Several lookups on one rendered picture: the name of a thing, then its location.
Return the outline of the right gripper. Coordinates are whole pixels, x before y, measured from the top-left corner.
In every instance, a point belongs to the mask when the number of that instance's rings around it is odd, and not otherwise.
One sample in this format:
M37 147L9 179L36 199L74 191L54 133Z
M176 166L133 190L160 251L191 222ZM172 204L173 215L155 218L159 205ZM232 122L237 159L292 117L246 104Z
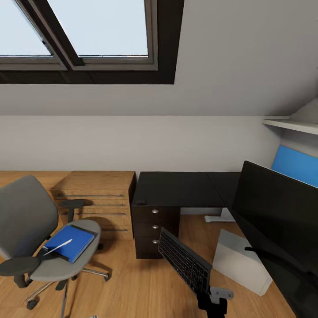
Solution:
M218 314L224 317L227 314L227 299L219 298L219 304L214 304L211 302L210 294L202 293L197 282L197 300L198 308L201 310L206 310L208 318L213 315Z

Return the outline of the swivel chair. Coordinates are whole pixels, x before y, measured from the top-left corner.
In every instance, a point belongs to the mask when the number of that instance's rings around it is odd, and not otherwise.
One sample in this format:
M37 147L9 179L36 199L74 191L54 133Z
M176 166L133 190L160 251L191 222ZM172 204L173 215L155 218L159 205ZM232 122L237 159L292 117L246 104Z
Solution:
M78 273L84 272L104 276L106 281L110 279L108 273L85 268L96 249L101 250L103 244L99 243L102 233L99 223L94 220L73 221L75 209L84 205L82 200L63 201L61 206L68 208L68 223L51 236L58 227L58 207L35 176L24 176L0 188L0 255L6 259L0 264L0 276L13 276L19 288L27 288L34 280L47 281L25 301L27 309L32 310L36 305L37 302L31 300L33 297L54 281L59 281L55 290L65 288L60 317L63 318L70 278L75 280ZM74 263L48 253L43 247L33 257L45 240L47 244L66 226L95 236ZM25 273L28 273L26 280Z

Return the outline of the keyboard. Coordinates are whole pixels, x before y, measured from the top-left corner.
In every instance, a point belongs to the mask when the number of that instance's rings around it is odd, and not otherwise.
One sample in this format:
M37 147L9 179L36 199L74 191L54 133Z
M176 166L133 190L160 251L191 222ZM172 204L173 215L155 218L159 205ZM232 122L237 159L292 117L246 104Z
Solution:
M197 282L201 292L209 294L210 270L213 266L163 227L158 251L195 295Z

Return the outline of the monitor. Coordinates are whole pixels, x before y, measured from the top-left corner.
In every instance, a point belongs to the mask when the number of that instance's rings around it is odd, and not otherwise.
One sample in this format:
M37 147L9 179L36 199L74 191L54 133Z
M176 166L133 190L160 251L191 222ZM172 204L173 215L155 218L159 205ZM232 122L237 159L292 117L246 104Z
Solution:
M318 290L318 188L249 160L244 162L233 207L304 267L310 276L264 250L245 250L272 257Z

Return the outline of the folder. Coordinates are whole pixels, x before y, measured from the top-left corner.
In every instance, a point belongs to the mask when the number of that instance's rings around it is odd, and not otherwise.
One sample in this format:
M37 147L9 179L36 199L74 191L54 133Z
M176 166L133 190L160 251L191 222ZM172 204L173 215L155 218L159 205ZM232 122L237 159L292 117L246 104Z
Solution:
M94 238L95 236L92 234L66 226L43 246L43 250L74 263Z

